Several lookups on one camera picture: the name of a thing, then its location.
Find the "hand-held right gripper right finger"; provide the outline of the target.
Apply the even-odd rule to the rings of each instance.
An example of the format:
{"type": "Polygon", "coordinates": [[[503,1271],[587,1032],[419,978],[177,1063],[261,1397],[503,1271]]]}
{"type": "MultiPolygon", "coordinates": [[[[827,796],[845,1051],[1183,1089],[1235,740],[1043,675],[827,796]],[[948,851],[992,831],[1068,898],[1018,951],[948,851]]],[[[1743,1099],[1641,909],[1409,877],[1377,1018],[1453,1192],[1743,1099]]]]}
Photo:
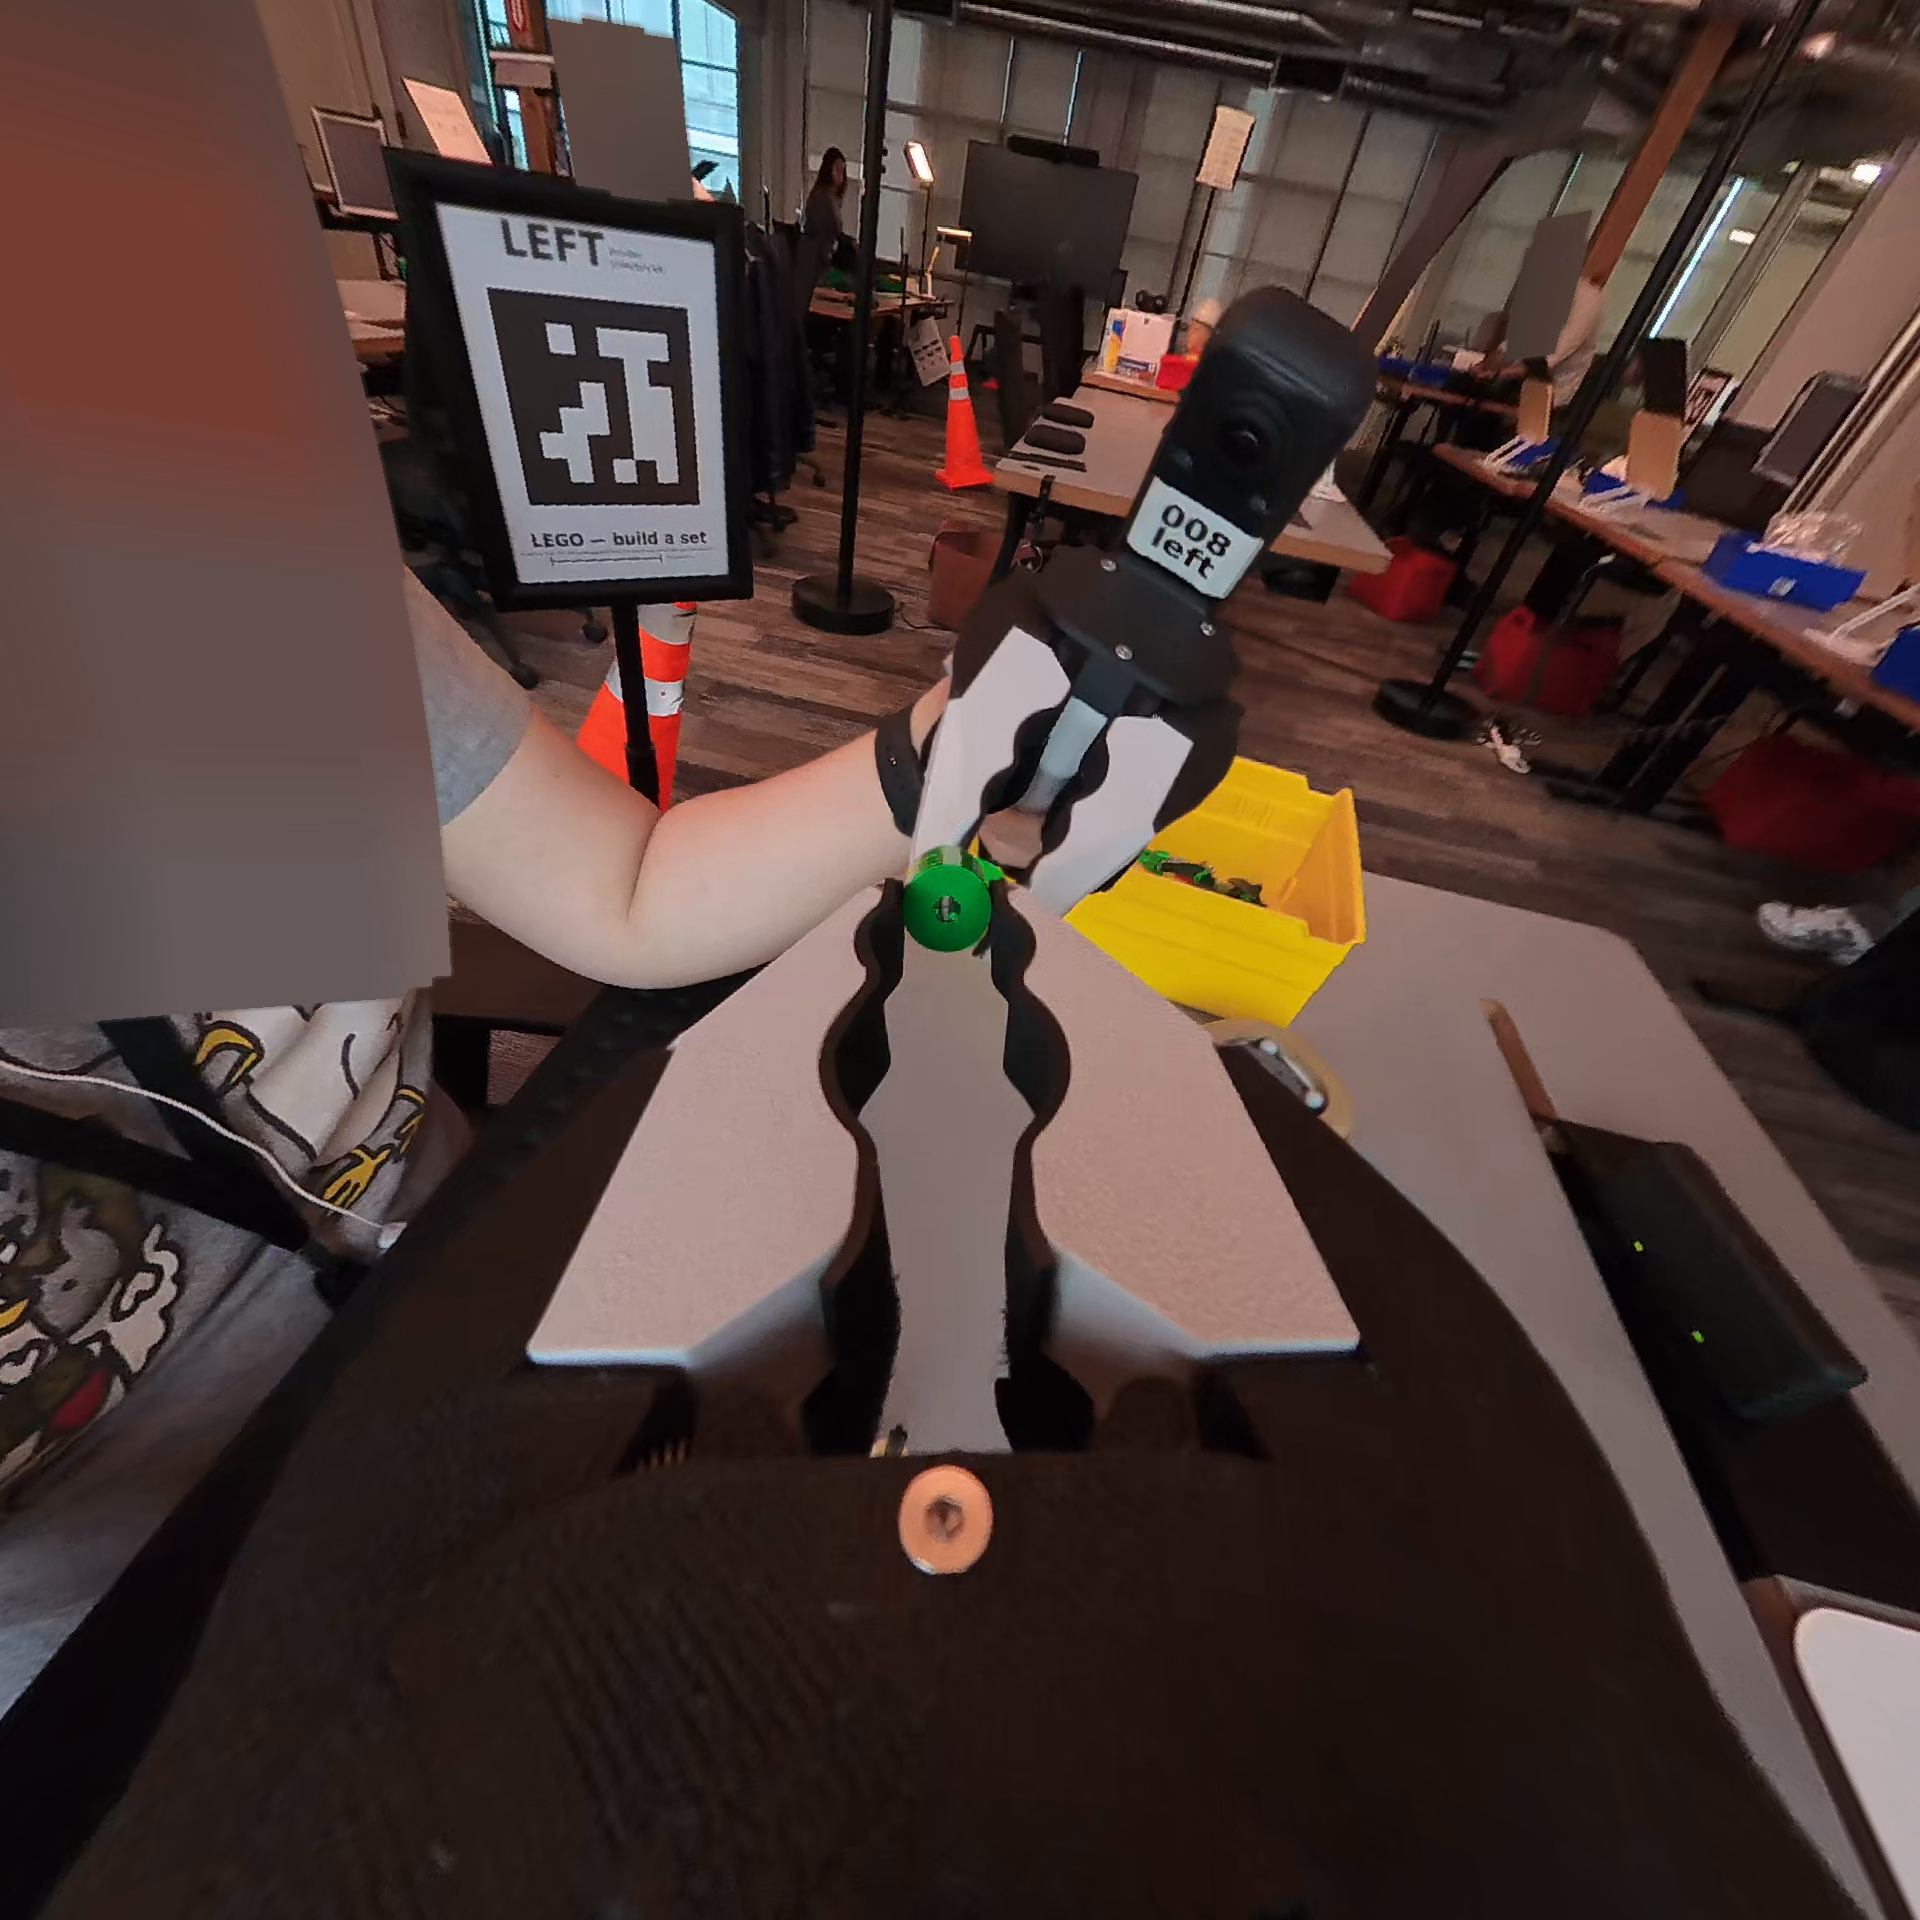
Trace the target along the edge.
{"type": "Polygon", "coordinates": [[[987,944],[1025,1107],[1005,1213],[999,1426],[1085,1449],[1136,1385],[1348,1361],[1361,1331],[1224,1049],[1029,895],[987,944]]]}

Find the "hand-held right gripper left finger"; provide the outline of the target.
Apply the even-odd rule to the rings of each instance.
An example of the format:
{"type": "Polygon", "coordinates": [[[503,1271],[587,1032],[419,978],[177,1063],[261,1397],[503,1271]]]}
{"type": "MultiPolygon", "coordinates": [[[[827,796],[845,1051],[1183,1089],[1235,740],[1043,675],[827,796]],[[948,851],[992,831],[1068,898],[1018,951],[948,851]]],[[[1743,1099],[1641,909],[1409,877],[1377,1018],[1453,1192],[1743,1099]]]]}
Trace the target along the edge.
{"type": "Polygon", "coordinates": [[[529,1363],[669,1372],[804,1449],[873,1444],[901,1301],[864,1111],[903,959],[901,888],[868,888],[673,1042],[529,1363]]]}

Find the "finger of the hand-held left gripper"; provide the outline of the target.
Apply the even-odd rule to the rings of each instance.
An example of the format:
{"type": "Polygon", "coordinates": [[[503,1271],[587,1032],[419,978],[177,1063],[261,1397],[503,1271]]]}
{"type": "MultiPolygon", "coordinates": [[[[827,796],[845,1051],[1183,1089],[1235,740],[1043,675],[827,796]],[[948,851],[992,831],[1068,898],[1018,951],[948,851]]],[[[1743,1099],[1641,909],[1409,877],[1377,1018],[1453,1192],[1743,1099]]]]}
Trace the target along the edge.
{"type": "Polygon", "coordinates": [[[1047,796],[1031,896],[1055,916],[1106,888],[1159,832],[1194,740],[1157,716],[1116,716],[1047,796]]]}
{"type": "Polygon", "coordinates": [[[1018,877],[1064,866],[1073,779],[1082,772],[1082,705],[1055,640],[999,635],[970,684],[952,677],[913,831],[913,865],[964,852],[991,818],[1013,811],[992,857],[1018,877]]]}

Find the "green toy brick piece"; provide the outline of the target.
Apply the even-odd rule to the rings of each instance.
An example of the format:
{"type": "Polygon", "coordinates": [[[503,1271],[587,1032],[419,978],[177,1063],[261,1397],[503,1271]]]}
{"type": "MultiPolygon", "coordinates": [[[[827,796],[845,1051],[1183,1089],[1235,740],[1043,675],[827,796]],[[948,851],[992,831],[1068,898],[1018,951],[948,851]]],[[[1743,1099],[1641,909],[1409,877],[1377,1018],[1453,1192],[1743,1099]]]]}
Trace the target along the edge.
{"type": "Polygon", "coordinates": [[[978,852],[941,845],[920,855],[903,880],[903,933],[933,953],[972,953],[992,935],[995,888],[1004,872],[978,852]]]}

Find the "person's left forearm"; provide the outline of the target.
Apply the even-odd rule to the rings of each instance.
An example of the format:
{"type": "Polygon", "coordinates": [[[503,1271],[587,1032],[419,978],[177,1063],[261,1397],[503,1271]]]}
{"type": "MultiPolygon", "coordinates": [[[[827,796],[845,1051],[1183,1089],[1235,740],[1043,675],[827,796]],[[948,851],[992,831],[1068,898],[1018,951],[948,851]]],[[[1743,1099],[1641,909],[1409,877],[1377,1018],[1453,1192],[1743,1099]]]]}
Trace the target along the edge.
{"type": "MultiPolygon", "coordinates": [[[[946,684],[913,705],[923,747],[946,684]]],[[[763,967],[906,872],[873,731],[777,777],[657,809],[532,716],[441,831],[449,895],[545,960],[624,991],[763,967]]]]}

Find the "grey desk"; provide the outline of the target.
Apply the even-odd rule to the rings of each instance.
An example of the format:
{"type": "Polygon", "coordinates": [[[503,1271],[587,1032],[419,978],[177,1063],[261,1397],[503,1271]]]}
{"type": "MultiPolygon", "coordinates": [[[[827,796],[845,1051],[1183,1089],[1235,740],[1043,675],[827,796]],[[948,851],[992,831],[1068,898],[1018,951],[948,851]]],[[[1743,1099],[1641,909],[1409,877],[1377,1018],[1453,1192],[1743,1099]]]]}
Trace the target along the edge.
{"type": "Polygon", "coordinates": [[[1915,1357],[1752,1428],[1658,1387],[1472,1001],[1520,987],[1599,1120],[1729,1120],[1593,928],[1387,888],[1308,1015],[1332,1138],[1256,1127],[1348,1361],[1127,1391],[1091,1447],[978,1456],[995,1545],[916,1572],[906,1465],[749,1464],[701,1411],[682,1577],[688,1916],[1915,1916],[1915,1357]]]}

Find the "yellow plastic bin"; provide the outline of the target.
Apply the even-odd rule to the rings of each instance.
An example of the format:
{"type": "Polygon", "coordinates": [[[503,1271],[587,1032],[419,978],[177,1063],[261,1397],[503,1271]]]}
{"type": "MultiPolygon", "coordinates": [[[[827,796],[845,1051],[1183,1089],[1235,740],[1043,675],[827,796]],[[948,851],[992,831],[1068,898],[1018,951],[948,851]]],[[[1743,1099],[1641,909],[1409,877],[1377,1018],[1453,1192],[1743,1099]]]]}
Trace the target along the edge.
{"type": "Polygon", "coordinates": [[[1368,935],[1354,792],[1236,760],[1068,924],[1169,1001],[1290,1025],[1368,935]]]}

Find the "red plastic bin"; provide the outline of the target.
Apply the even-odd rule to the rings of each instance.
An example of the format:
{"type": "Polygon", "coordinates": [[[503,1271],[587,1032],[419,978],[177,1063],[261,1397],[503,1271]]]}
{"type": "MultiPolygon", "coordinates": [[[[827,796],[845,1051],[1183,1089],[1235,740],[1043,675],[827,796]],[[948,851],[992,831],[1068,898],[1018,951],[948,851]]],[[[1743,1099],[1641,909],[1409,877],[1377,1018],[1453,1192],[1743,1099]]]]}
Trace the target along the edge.
{"type": "Polygon", "coordinates": [[[1436,623],[1456,583],[1459,568],[1449,553],[1417,544],[1409,536],[1386,541],[1387,564],[1381,572],[1355,572],[1348,596],[1370,612],[1397,624],[1436,623]]]}
{"type": "Polygon", "coordinates": [[[1915,851],[1917,783],[1796,736],[1765,736],[1700,796],[1736,851],[1855,877],[1915,851]]]}
{"type": "Polygon", "coordinates": [[[1498,705],[1520,705],[1556,719],[1593,713],[1612,685],[1626,623],[1615,616],[1545,619],[1512,608],[1484,635],[1474,685],[1498,705]]]}

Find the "orange striped traffic cone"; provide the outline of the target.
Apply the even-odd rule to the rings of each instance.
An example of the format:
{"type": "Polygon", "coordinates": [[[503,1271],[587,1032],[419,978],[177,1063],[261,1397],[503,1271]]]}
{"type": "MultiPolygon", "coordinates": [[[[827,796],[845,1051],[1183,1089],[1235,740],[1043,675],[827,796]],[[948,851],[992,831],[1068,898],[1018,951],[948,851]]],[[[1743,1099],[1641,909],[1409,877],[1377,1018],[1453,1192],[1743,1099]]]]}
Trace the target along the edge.
{"type": "MultiPolygon", "coordinates": [[[[643,624],[650,628],[651,635],[657,635],[663,661],[659,667],[655,667],[655,673],[663,680],[663,688],[657,688],[655,733],[657,746],[663,752],[665,769],[669,772],[667,808],[674,799],[674,777],[682,746],[683,685],[688,675],[691,643],[697,612],[697,604],[691,602],[640,608],[643,624]]],[[[620,770],[620,736],[620,681],[612,661],[608,665],[608,675],[602,688],[593,697],[585,721],[580,723],[576,746],[595,763],[599,763],[617,777],[624,777],[624,772],[620,770]]]]}

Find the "black sign stand pole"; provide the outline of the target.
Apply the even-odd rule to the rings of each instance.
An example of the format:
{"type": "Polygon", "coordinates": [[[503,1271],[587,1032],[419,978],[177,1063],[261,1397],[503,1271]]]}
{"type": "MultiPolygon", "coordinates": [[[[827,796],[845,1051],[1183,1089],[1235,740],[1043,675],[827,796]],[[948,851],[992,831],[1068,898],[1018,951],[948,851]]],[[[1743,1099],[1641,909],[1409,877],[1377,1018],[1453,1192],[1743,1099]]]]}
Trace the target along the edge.
{"type": "Polygon", "coordinates": [[[655,673],[663,663],[659,640],[633,602],[616,602],[611,616],[620,681],[620,770],[633,792],[665,809],[669,772],[655,733],[657,688],[665,685],[655,673]]]}

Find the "thin wooden stick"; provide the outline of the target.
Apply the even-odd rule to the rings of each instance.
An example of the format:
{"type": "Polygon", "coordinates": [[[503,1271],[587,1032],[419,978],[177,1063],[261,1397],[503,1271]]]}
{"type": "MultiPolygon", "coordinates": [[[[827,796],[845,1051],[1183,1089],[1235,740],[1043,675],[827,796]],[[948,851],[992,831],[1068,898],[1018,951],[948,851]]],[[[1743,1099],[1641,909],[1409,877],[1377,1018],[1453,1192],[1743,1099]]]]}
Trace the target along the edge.
{"type": "Polygon", "coordinates": [[[1559,1113],[1537,1063],[1530,1057],[1514,1015],[1500,999],[1481,999],[1479,1009],[1493,1032],[1501,1063],[1520,1093],[1527,1116],[1538,1131],[1547,1135],[1559,1124],[1559,1113]]]}

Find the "black framed marker sign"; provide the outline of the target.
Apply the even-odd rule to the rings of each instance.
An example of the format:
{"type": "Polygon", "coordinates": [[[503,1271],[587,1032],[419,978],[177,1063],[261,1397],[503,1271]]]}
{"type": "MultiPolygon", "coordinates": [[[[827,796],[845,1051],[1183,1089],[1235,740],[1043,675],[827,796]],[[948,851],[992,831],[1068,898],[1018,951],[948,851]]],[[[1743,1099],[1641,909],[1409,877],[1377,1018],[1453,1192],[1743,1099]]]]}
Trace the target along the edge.
{"type": "Polygon", "coordinates": [[[386,152],[407,348],[503,608],[755,591],[747,249],[728,202],[386,152]]]}

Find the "black device box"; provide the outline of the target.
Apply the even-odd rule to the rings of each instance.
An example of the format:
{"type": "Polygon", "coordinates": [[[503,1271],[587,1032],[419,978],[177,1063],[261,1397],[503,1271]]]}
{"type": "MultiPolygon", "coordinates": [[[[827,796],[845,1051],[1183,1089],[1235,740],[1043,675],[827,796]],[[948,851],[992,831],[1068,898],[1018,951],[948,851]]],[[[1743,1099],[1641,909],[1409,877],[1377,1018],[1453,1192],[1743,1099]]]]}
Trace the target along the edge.
{"type": "Polygon", "coordinates": [[[1866,1384],[1861,1357],[1693,1147],[1556,1120],[1553,1157],[1599,1233],[1603,1276],[1698,1403],[1773,1428],[1866,1384]]]}

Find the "person's printed grey shirt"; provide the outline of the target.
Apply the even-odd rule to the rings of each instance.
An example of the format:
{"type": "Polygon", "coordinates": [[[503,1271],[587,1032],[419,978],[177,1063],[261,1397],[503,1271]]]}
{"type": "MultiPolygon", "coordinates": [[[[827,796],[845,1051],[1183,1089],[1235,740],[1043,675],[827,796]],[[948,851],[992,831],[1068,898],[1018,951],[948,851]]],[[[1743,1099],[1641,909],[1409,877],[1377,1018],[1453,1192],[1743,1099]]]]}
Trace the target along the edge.
{"type": "Polygon", "coordinates": [[[2,1700],[11,1711],[377,1259],[460,1135],[429,992],[171,1015],[212,1127],[96,1025],[4,1032],[4,1097],[153,1147],[232,1147],[305,1247],[4,1151],[2,1700]]]}

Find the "blue plastic bin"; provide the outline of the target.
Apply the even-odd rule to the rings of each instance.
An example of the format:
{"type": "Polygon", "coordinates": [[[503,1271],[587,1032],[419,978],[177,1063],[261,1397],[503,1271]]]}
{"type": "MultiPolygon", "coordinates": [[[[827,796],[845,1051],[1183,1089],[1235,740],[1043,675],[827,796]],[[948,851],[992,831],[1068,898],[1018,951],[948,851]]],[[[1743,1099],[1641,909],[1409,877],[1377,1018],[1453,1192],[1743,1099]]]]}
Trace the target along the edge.
{"type": "Polygon", "coordinates": [[[1810,612],[1852,604],[1866,580],[1859,568],[1810,561],[1743,530],[1724,532],[1698,569],[1722,591],[1810,612]]]}

